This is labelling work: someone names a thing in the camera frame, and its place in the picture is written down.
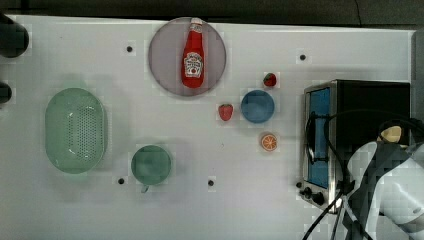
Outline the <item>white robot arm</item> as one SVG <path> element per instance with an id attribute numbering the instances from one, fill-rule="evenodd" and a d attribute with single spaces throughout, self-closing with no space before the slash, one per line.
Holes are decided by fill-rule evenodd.
<path id="1" fill-rule="evenodd" d="M 383 215 L 411 240 L 423 240 L 423 145 L 369 142 L 351 156 L 354 188 L 344 201 L 345 240 L 377 240 Z"/>

